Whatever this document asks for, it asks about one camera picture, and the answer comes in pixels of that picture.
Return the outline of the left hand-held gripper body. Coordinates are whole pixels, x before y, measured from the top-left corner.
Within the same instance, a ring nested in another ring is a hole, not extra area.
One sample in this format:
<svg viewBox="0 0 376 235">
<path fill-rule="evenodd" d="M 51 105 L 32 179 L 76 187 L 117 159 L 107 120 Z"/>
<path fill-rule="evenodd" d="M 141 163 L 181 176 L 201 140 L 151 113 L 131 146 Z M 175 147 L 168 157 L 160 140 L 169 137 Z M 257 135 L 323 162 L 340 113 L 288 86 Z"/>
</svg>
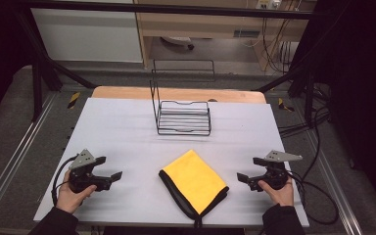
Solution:
<svg viewBox="0 0 376 235">
<path fill-rule="evenodd" d="M 70 188 L 74 193 L 79 193 L 90 185 L 96 185 L 97 192 L 110 189 L 112 185 L 110 177 L 93 174 L 95 159 L 87 149 L 84 149 L 70 165 Z"/>
</svg>

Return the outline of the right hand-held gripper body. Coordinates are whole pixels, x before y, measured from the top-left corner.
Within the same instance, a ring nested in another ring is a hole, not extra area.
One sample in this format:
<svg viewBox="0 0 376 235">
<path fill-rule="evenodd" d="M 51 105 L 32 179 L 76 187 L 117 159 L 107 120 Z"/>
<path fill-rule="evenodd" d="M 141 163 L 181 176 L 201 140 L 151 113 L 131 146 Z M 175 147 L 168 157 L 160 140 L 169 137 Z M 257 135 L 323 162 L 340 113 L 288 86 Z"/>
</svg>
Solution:
<svg viewBox="0 0 376 235">
<path fill-rule="evenodd" d="M 265 166 L 266 173 L 261 176 L 249 178 L 249 182 L 247 184 L 252 191 L 257 190 L 258 192 L 261 192 L 262 189 L 259 187 L 259 181 L 263 180 L 273 189 L 279 190 L 288 180 L 285 162 L 300 161 L 302 158 L 303 157 L 301 155 L 293 155 L 272 150 L 264 157 L 264 159 L 268 162 L 268 165 Z"/>
</svg>

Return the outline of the person's right hand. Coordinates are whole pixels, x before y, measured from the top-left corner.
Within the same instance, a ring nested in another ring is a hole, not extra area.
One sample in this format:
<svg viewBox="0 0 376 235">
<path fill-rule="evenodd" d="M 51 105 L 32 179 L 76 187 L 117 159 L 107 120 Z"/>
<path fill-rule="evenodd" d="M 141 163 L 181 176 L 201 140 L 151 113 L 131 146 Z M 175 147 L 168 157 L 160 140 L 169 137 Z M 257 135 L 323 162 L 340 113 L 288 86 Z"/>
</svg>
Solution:
<svg viewBox="0 0 376 235">
<path fill-rule="evenodd" d="M 274 205 L 281 207 L 292 207 L 294 205 L 294 190 L 291 178 L 288 178 L 285 185 L 279 190 L 273 189 L 263 180 L 258 182 L 258 186 L 269 195 Z"/>
</svg>

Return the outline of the person's left hand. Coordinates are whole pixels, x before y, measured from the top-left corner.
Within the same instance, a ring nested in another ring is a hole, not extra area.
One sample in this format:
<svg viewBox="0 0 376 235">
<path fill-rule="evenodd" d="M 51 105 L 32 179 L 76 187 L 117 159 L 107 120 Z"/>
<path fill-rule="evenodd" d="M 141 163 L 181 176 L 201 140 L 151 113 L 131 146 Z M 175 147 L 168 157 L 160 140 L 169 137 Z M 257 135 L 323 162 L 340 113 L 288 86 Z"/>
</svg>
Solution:
<svg viewBox="0 0 376 235">
<path fill-rule="evenodd" d="M 68 213 L 74 213 L 81 203 L 88 198 L 95 190 L 96 185 L 90 185 L 79 193 L 74 193 L 70 188 L 70 171 L 65 173 L 63 185 L 59 189 L 59 197 L 56 208 Z"/>
</svg>

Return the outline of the white table cover board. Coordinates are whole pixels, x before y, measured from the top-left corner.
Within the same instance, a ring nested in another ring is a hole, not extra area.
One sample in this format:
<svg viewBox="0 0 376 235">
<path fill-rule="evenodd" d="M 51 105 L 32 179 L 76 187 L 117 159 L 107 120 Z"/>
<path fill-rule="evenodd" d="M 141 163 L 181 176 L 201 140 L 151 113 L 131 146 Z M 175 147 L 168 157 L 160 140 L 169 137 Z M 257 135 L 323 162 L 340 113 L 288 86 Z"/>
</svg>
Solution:
<svg viewBox="0 0 376 235">
<path fill-rule="evenodd" d="M 149 100 L 90 98 L 86 101 L 65 159 L 88 150 L 106 157 L 97 175 L 121 172 L 110 190 L 95 192 L 78 208 L 81 223 L 122 226 L 190 227 L 159 177 L 160 170 L 189 150 L 195 151 L 227 184 L 229 191 L 203 218 L 206 227 L 254 228 L 271 200 L 237 179 L 264 174 L 254 164 L 283 148 L 273 112 L 267 104 L 213 102 L 208 136 L 160 135 Z"/>
</svg>

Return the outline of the yellow cloth with black edge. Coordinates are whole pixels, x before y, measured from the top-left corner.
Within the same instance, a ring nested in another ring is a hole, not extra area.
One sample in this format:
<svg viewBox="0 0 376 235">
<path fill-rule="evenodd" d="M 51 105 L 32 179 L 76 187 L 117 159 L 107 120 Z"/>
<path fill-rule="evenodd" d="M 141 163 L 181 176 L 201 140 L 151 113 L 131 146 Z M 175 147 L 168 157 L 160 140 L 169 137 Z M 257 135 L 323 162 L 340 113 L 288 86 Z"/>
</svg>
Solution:
<svg viewBox="0 0 376 235">
<path fill-rule="evenodd" d="M 195 228 L 203 226 L 203 217 L 229 191 L 224 180 L 194 150 L 162 168 L 159 177 L 174 202 L 194 221 Z"/>
</svg>

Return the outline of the yellow black tape strip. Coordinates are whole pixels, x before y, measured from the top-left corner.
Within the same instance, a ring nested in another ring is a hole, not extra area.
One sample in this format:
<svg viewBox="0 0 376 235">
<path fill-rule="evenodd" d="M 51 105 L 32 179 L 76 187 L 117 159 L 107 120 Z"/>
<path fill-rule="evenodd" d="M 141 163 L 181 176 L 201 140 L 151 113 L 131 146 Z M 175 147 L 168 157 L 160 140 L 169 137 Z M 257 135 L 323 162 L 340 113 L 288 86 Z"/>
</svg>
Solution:
<svg viewBox="0 0 376 235">
<path fill-rule="evenodd" d="M 281 110 L 286 110 L 288 112 L 294 112 L 295 111 L 295 109 L 293 107 L 286 106 L 282 98 L 278 98 L 278 108 L 281 109 Z"/>
<path fill-rule="evenodd" d="M 80 92 L 75 92 L 72 94 L 71 98 L 70 98 L 70 101 L 68 103 L 68 109 L 73 109 L 77 99 L 79 98 L 80 96 Z"/>
</svg>

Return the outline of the white cabinet panel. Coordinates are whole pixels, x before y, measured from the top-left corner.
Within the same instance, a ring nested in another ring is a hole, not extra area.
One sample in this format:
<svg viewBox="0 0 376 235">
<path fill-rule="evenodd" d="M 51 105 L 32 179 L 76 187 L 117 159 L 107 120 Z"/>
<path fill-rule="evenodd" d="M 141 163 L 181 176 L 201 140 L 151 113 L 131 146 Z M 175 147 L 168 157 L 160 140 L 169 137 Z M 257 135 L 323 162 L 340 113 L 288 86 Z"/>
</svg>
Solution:
<svg viewBox="0 0 376 235">
<path fill-rule="evenodd" d="M 141 63 L 131 13 L 32 9 L 49 56 L 57 61 Z"/>
</svg>

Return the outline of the office chair base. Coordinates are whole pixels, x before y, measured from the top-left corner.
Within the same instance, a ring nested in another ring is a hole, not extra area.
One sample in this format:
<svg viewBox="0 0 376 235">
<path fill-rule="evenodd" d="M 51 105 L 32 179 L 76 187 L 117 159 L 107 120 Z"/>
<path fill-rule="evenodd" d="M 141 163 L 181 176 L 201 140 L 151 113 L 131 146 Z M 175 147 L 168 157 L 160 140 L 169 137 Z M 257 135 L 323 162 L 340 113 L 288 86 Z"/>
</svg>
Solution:
<svg viewBox="0 0 376 235">
<path fill-rule="evenodd" d="M 190 37 L 168 37 L 163 36 L 162 40 L 174 44 L 186 47 L 188 50 L 193 50 L 195 48 L 194 44 L 192 43 L 192 40 Z"/>
</svg>

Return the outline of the light wooden desk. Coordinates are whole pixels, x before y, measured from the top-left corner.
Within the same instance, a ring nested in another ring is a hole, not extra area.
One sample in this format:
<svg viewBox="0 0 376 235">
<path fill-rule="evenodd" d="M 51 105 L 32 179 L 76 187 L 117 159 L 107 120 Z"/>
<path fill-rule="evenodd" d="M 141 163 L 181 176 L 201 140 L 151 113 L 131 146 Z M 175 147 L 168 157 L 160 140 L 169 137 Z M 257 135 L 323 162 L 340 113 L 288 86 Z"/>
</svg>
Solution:
<svg viewBox="0 0 376 235">
<path fill-rule="evenodd" d="M 180 5 L 221 8 L 256 8 L 257 0 L 133 0 L 136 4 Z M 316 0 L 282 0 L 272 11 L 311 12 Z M 306 20 L 262 19 L 199 15 L 138 13 L 140 35 L 149 37 L 244 38 L 255 50 L 263 71 L 273 67 L 284 42 L 298 42 L 306 29 Z"/>
</svg>

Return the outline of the white power strip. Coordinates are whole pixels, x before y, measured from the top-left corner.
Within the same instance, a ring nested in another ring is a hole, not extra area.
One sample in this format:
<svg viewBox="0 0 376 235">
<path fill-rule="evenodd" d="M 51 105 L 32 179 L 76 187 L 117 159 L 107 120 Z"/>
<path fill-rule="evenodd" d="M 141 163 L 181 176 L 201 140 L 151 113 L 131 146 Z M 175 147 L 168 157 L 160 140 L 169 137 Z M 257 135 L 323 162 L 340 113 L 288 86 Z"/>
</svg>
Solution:
<svg viewBox="0 0 376 235">
<path fill-rule="evenodd" d="M 261 10 L 277 10 L 282 0 L 257 0 L 256 8 Z"/>
</svg>

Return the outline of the aluminium floor rail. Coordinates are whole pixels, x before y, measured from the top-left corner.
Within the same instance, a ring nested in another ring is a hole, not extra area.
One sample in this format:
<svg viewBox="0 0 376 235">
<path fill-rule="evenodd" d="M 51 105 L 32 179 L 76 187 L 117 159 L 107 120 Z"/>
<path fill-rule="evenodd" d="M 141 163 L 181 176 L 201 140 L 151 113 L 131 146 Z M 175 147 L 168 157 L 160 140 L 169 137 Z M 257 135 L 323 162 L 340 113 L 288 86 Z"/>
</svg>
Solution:
<svg viewBox="0 0 376 235">
<path fill-rule="evenodd" d="M 10 157 L 8 163 L 6 164 L 4 170 L 0 174 L 0 201 L 3 198 L 7 188 L 9 187 L 14 175 L 16 174 L 18 168 L 20 167 L 24 156 L 28 152 L 31 144 L 33 143 L 35 136 L 39 132 L 43 122 L 47 118 L 48 114 L 50 113 L 54 101 L 58 98 L 58 92 L 50 92 L 47 97 L 45 98 L 44 104 L 42 105 L 42 113 L 38 116 L 37 120 L 33 121 L 25 135 L 23 136 L 22 140 L 17 146 L 17 149 Z"/>
<path fill-rule="evenodd" d="M 317 156 L 317 165 L 324 178 L 326 186 L 333 200 L 337 204 L 340 220 L 348 235 L 362 235 L 362 229 L 353 213 L 351 205 L 341 187 L 337 176 L 326 159 L 326 155 L 320 148 L 320 138 L 316 136 L 314 130 L 307 132 L 307 138 Z"/>
</svg>

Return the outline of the black metal frame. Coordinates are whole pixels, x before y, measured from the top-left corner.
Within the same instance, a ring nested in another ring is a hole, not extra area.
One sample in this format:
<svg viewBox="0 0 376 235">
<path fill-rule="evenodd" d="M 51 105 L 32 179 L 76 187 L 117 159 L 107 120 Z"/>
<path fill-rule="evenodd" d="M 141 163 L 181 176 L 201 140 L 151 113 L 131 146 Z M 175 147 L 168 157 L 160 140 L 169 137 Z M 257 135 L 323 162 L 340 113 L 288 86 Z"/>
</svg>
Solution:
<svg viewBox="0 0 376 235">
<path fill-rule="evenodd" d="M 157 4 L 127 4 L 127 3 L 103 3 L 103 2 L 79 2 L 79 1 L 55 1 L 55 0 L 13 0 L 10 2 L 11 10 L 23 29 L 28 45 L 32 52 L 33 68 L 33 94 L 34 94 L 34 116 L 37 119 L 41 113 L 41 78 L 49 88 L 59 91 L 62 82 L 56 75 L 56 71 L 63 73 L 70 79 L 83 85 L 86 88 L 94 89 L 96 84 L 85 80 L 67 68 L 61 66 L 47 54 L 44 43 L 40 39 L 40 33 L 35 31 L 25 13 L 33 9 L 55 9 L 74 11 L 96 11 L 96 12 L 125 12 L 125 13 L 149 13 L 149 14 L 173 14 L 173 15 L 199 15 L 199 16 L 223 16 L 223 17 L 248 17 L 262 19 L 293 19 L 293 20 L 324 20 L 326 14 L 315 12 L 293 12 L 293 11 L 272 11 L 253 10 L 239 8 L 221 7 L 200 7 L 200 6 L 178 6 L 178 5 L 157 5 Z"/>
</svg>

